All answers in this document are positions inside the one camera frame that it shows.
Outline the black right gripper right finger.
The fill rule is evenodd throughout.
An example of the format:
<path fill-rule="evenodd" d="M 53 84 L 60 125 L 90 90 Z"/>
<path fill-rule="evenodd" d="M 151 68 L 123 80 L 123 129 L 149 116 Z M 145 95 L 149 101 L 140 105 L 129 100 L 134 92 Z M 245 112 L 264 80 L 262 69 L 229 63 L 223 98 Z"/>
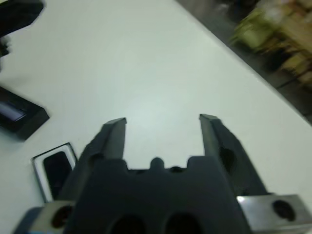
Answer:
<path fill-rule="evenodd" d="M 268 191 L 236 136 L 212 115 L 199 115 L 205 156 L 215 157 L 236 196 L 267 195 Z"/>

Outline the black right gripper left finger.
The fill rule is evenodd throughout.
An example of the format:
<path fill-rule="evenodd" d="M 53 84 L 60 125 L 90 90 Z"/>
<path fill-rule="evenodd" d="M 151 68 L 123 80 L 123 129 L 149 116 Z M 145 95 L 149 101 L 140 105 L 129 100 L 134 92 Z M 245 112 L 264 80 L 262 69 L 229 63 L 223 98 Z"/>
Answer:
<path fill-rule="evenodd" d="M 73 171 L 62 188 L 62 200 L 79 198 L 96 165 L 106 159 L 122 159 L 125 144 L 126 118 L 106 122 L 86 145 Z"/>

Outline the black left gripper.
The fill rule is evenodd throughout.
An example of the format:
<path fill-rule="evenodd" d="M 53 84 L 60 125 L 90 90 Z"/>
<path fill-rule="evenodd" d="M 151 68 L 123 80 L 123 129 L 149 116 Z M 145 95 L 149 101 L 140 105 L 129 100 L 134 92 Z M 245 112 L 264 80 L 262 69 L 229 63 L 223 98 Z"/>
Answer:
<path fill-rule="evenodd" d="M 0 1 L 0 57 L 9 54 L 5 37 L 32 24 L 44 7 L 44 0 Z"/>

